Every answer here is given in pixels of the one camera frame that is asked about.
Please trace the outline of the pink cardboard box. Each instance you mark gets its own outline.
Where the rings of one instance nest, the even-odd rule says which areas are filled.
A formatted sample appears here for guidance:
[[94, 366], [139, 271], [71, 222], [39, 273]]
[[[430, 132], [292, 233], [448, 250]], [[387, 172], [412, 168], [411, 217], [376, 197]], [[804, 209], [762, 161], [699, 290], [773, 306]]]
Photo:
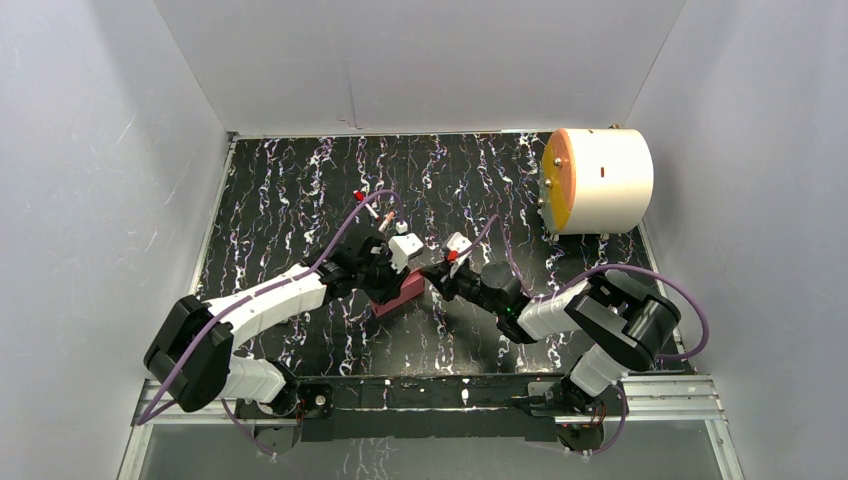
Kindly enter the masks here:
[[385, 304], [372, 302], [372, 312], [376, 317], [388, 315], [390, 312], [421, 296], [424, 291], [425, 278], [421, 275], [419, 269], [415, 269], [410, 272], [401, 284], [399, 295]]

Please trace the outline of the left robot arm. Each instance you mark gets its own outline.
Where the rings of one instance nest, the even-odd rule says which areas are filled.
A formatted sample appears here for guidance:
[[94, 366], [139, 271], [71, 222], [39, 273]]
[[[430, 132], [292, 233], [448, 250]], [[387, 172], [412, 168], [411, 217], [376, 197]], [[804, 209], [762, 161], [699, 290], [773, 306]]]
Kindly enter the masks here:
[[206, 301], [185, 296], [171, 308], [143, 364], [187, 413], [215, 400], [241, 399], [286, 416], [301, 402], [296, 375], [278, 361], [240, 357], [238, 348], [354, 290], [377, 305], [398, 299], [412, 272], [409, 263], [422, 251], [414, 234], [350, 234], [328, 253], [250, 289]]

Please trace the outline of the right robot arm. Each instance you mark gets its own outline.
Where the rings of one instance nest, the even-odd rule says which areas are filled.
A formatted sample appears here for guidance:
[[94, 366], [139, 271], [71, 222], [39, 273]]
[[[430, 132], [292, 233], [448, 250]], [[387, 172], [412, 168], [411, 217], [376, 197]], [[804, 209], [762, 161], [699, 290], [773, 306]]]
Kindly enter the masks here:
[[443, 261], [421, 274], [447, 301], [461, 297], [496, 318], [509, 340], [530, 344], [581, 330], [593, 342], [561, 381], [565, 405], [590, 413], [603, 392], [632, 372], [649, 370], [681, 320], [678, 307], [632, 278], [631, 265], [605, 265], [585, 272], [558, 294], [526, 294], [509, 264], [498, 262], [475, 272], [466, 264]]

